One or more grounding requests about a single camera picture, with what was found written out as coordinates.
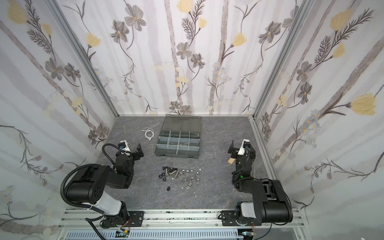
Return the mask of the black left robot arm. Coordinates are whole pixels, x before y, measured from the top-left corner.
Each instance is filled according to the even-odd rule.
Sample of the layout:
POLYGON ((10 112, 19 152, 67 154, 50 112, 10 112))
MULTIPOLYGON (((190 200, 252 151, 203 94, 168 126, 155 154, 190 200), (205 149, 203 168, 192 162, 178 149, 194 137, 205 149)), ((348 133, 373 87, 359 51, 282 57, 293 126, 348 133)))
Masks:
POLYGON ((135 162, 144 157, 144 152, 140 144, 132 151, 127 141, 121 141, 117 145, 104 144, 102 153, 111 165, 85 164, 75 168, 64 178, 60 195, 67 205, 99 213, 98 218, 86 219, 93 228, 93 222, 98 220, 104 229, 126 227, 132 220, 127 205, 106 193, 105 188, 128 189, 135 162))

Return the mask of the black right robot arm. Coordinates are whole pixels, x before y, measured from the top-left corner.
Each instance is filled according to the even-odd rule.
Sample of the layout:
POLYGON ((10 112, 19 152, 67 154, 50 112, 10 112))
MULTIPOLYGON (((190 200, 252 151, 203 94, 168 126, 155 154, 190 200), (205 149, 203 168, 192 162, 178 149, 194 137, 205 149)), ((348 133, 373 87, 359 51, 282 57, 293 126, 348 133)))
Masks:
POLYGON ((286 225, 293 220, 292 204, 279 180, 257 179, 252 176, 256 150, 244 139, 239 148, 234 142, 228 149, 230 164, 235 164, 231 183, 240 193, 252 195, 251 202, 238 202, 235 210, 223 211, 222 221, 226 226, 261 226, 263 223, 286 225))

